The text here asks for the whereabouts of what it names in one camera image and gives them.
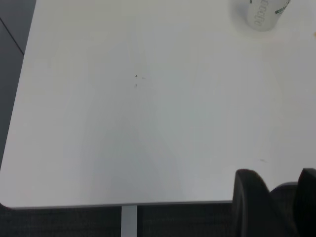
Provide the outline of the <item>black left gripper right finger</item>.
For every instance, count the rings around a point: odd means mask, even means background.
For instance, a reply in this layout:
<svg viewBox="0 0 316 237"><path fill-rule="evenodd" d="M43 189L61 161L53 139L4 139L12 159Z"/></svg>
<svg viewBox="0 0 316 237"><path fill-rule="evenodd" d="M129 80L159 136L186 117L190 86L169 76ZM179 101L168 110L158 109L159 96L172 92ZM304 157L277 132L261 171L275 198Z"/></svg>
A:
<svg viewBox="0 0 316 237"><path fill-rule="evenodd" d="M304 168L295 194L295 223L301 237L316 236L316 170Z"/></svg>

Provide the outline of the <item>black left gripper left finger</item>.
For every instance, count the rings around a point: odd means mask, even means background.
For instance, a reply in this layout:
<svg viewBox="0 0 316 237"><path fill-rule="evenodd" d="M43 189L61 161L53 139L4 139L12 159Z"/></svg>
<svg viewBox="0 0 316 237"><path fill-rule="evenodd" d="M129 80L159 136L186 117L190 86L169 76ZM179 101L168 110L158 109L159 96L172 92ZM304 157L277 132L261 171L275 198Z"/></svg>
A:
<svg viewBox="0 0 316 237"><path fill-rule="evenodd" d="M235 173L232 236L294 236L294 229L273 200L265 182L253 170L239 169Z"/></svg>

